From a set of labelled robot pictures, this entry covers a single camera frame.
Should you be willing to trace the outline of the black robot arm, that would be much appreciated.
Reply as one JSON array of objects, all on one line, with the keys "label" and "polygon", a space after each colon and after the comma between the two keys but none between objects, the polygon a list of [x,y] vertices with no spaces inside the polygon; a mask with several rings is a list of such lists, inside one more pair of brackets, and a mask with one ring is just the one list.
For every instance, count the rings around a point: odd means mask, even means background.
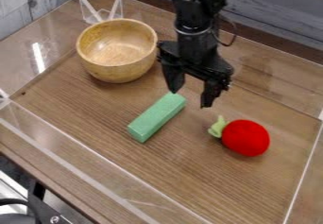
[{"label": "black robot arm", "polygon": [[225,0],[172,0],[175,41],[157,44],[163,75],[175,94],[189,75],[204,82],[200,107],[209,108],[229,88],[233,67],[219,54],[219,12]]}]

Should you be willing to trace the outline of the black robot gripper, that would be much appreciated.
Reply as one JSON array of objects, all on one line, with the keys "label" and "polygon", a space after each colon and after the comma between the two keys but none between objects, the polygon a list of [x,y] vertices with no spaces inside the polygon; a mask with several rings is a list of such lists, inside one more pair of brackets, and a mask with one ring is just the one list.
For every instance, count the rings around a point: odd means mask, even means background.
[{"label": "black robot gripper", "polygon": [[221,90],[228,89],[233,67],[219,54],[215,32],[177,33],[175,41],[157,43],[163,75],[169,91],[175,94],[189,75],[204,82],[200,107],[211,108]]}]

